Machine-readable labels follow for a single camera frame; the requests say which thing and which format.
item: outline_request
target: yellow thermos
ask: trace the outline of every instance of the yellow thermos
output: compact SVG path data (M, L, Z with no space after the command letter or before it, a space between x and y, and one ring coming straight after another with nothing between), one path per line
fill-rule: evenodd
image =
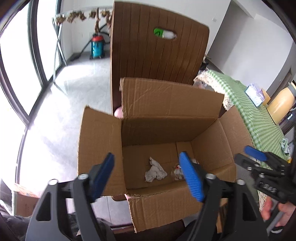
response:
M267 111L275 124L280 123L280 121L292 108L295 96L296 87L293 83L289 83L288 87L281 90L267 107Z

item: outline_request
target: tiled floor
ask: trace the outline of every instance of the tiled floor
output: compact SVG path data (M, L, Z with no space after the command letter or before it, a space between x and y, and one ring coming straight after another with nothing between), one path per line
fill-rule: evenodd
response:
M41 195L50 179L77 176L77 151L84 107L111 114L110 59L89 60L86 53L65 67L41 102L22 155L20 184ZM74 211L71 199L68 210ZM127 201L102 197L93 204L97 217L113 225L131 223Z

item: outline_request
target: wooden chair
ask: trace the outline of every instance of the wooden chair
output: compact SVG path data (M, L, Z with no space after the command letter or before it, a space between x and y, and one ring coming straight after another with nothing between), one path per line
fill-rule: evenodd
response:
M163 39L153 30L176 34ZM138 77L193 84L201 66L209 28L180 14L157 7L114 2L111 26L113 112L121 106L120 78Z

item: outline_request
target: silver bolt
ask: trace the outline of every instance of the silver bolt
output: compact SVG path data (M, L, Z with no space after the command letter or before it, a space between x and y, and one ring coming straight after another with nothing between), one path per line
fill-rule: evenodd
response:
M205 176L207 179L211 179L211 180L214 180L216 178L216 176L214 174L211 174L211 173L208 173L206 174Z
M57 179L51 179L51 180L48 182L48 185L53 186L53 185L56 185L57 183L58 183L58 180L57 180Z
M237 179L237 184L243 186L246 184L246 182L243 179Z
M86 174L86 173L84 173L84 174L80 174L79 176L78 176L78 179L79 180L84 180L84 179L87 179L88 178L88 175Z

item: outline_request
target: open cardboard box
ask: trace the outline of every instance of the open cardboard box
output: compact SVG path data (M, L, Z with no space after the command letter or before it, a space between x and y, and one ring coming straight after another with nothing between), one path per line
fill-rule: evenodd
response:
M186 151L209 173L235 181L233 156L252 145L235 107L218 118L224 95L190 85L124 78L121 83L123 119L86 107L78 152L78 172L88 173L108 152L115 166L104 195L127 194L137 232L159 227L197 213L185 181L171 177L178 154ZM145 182L149 157L168 173Z

